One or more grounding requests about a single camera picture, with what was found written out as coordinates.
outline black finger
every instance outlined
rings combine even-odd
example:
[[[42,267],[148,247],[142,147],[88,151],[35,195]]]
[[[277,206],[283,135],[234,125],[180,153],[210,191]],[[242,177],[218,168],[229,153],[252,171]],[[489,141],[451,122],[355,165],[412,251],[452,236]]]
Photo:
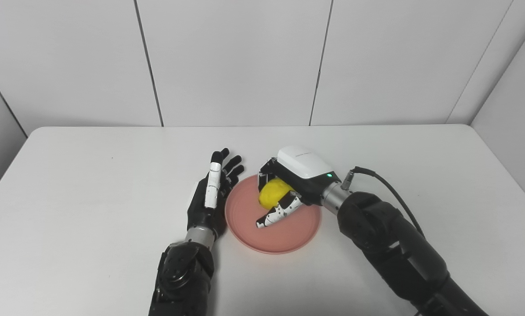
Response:
[[[224,174],[228,174],[235,166],[241,162],[241,156],[237,155],[234,158],[231,158],[226,166],[222,169]]]
[[[229,149],[227,147],[223,148],[221,153],[222,153],[222,158],[225,159],[227,158],[227,156],[229,156]]]
[[[244,172],[245,171],[245,167],[243,165],[239,165],[237,166],[236,168],[234,168],[228,175],[227,177],[229,179],[233,179],[233,178],[237,178],[237,176],[239,176],[241,174],[241,172]]]

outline robot finger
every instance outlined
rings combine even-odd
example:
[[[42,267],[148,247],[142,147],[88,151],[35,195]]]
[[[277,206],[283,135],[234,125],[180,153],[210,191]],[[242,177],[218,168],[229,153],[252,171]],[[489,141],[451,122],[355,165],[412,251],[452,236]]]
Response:
[[[222,168],[223,174],[226,176],[233,170],[233,168],[236,168],[240,163],[242,159],[241,156],[237,155],[234,158],[231,158],[229,162]]]
[[[229,156],[229,149],[227,147],[223,148],[221,153],[222,153],[222,158],[225,159],[227,158],[227,156]]]
[[[220,195],[223,198],[227,198],[229,192],[239,182],[239,175],[245,170],[243,165],[239,165],[234,168],[227,176],[222,178],[222,184],[220,185]]]
[[[270,180],[276,178],[273,172],[273,166],[276,162],[276,158],[271,158],[266,164],[264,164],[259,170],[259,192]]]
[[[294,191],[289,191],[288,194],[280,199],[274,208],[271,208],[265,216],[256,221],[257,228],[267,227],[284,219],[302,205],[303,202],[299,199],[299,194]]]

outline fingertip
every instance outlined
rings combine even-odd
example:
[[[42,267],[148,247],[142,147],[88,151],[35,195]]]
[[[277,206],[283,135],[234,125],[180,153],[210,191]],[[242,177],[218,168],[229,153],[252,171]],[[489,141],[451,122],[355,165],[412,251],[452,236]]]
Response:
[[[229,156],[229,148],[223,148],[222,151],[222,156],[223,156],[223,159],[225,159],[227,156]]]

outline black cable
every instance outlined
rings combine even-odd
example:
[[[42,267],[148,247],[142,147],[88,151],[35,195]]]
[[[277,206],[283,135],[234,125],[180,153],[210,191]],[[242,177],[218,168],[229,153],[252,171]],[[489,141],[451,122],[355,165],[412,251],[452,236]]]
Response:
[[[395,198],[397,198],[397,201],[399,202],[399,204],[403,206],[403,210],[405,210],[405,213],[407,213],[407,215],[411,219],[411,222],[413,222],[413,225],[415,225],[415,228],[417,229],[419,234],[421,234],[424,237],[423,230],[421,230],[421,226],[419,225],[419,222],[417,222],[417,220],[415,219],[415,216],[411,213],[411,210],[409,210],[409,207],[407,206],[407,204],[405,204],[405,201],[403,201],[403,199],[401,198],[401,196],[399,196],[395,188],[393,188],[391,184],[387,182],[387,180],[385,180],[384,178],[381,178],[381,176],[377,174],[374,170],[369,170],[367,168],[355,166],[354,169],[351,170],[351,172],[373,176],[374,178],[379,180],[384,186],[386,186],[391,191],[391,193],[395,196]]]

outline panel seam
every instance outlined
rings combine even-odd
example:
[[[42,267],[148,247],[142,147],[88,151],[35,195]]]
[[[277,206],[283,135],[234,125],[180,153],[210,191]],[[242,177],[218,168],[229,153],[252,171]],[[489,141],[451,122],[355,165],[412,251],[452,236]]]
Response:
[[[505,13],[503,14],[503,17],[502,17],[501,20],[499,21],[499,24],[497,25],[497,27],[495,28],[495,32],[493,32],[493,36],[491,36],[491,39],[490,39],[489,42],[487,43],[487,46],[485,47],[485,50],[483,50],[483,53],[481,54],[481,57],[479,58],[479,60],[477,60],[477,64],[475,65],[475,68],[473,68],[473,71],[471,72],[471,75],[470,75],[469,78],[467,79],[467,82],[465,83],[464,88],[461,90],[460,95],[457,97],[456,102],[453,104],[452,110],[449,112],[448,117],[446,118],[446,121],[444,122],[444,124],[447,124],[447,123],[448,123],[449,118],[452,116],[453,111],[456,109],[456,106],[457,106],[458,102],[460,102],[461,96],[463,96],[463,94],[464,94],[464,92],[465,92],[465,90],[466,90],[466,88],[467,88],[467,85],[469,85],[469,82],[471,81],[471,78],[473,78],[473,74],[475,74],[475,71],[477,71],[477,67],[478,67],[479,64],[481,63],[481,60],[483,60],[483,56],[485,56],[485,53],[486,53],[487,50],[489,49],[489,46],[491,45],[491,42],[493,42],[493,38],[495,38],[495,35],[496,35],[497,32],[499,31],[499,28],[501,27],[501,24],[503,23],[505,17],[506,17],[507,14],[508,14],[508,11],[510,10],[510,7],[512,6],[513,3],[514,3],[514,0],[510,1],[510,4],[509,4],[507,10],[506,10]]]
[[[20,125],[20,122],[18,121],[18,118],[16,117],[15,113],[13,113],[13,110],[11,109],[9,104],[7,103],[7,100],[5,100],[5,98],[3,96],[3,93],[1,93],[1,90],[0,90],[0,97],[1,97],[1,100],[3,101],[3,103],[5,104],[5,106],[7,107],[7,110],[9,111],[9,113],[11,114],[13,119],[15,120],[16,124],[18,125],[18,128],[20,128],[20,131],[22,132],[22,134],[25,136],[25,138],[28,138],[28,135],[24,131],[24,128],[22,128],[22,125]]]
[[[327,34],[329,34],[329,24],[331,23],[331,13],[333,12],[333,2],[331,0],[331,7],[329,8],[329,16],[327,17],[327,27],[325,28],[325,38],[323,40],[323,49],[321,50],[321,59],[319,60],[319,70],[317,71],[317,81],[315,83],[315,92],[313,92],[313,103],[311,104],[311,114],[309,115],[309,125],[313,120],[313,108],[315,108],[315,98],[317,97],[317,88],[319,87],[319,80],[321,78],[321,66],[323,65],[323,56],[325,55],[325,44],[327,44]]]
[[[146,44],[146,36],[144,35],[144,26],[142,26],[142,17],[140,16],[140,9],[138,8],[138,0],[134,0],[134,7],[136,8],[136,16],[138,18],[138,26],[140,27],[140,34],[142,36],[142,43],[144,44],[144,53],[146,54],[146,61],[147,61],[147,68],[150,72],[150,78],[151,78],[151,85],[154,90],[154,96],[155,96],[155,103],[157,104],[158,108],[158,114],[159,114],[159,122],[161,123],[161,126],[164,127],[165,124],[163,123],[163,114],[161,112],[161,106],[159,105],[159,98],[157,93],[157,88],[155,86],[155,78],[154,78],[154,72],[151,68],[151,61],[150,61],[150,54],[147,50],[147,44]]]

